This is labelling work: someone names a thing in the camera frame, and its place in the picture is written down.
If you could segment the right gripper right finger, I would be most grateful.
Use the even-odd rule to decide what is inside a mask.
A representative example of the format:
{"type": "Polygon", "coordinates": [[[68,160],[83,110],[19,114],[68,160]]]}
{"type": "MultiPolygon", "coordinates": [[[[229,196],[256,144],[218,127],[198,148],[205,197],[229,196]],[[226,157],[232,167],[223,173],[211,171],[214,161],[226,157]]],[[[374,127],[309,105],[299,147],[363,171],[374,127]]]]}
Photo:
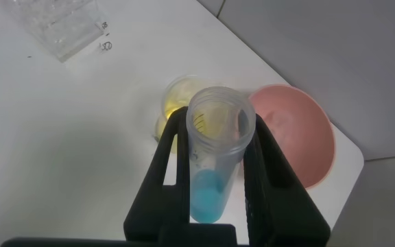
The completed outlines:
{"type": "Polygon", "coordinates": [[[260,116],[243,155],[251,246],[325,246],[330,226],[260,116]]]}

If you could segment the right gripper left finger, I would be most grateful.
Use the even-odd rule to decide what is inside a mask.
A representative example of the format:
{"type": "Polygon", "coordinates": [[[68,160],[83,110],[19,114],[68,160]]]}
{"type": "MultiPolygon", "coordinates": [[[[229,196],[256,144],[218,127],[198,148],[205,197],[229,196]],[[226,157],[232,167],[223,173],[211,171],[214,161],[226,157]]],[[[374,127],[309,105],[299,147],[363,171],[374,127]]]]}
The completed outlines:
{"type": "Polygon", "coordinates": [[[173,112],[167,120],[152,162],[123,223],[125,238],[129,242],[156,242],[161,228],[189,223],[187,110],[184,106],[173,112]],[[174,137],[178,138],[176,182],[174,185],[164,185],[174,137]]]}

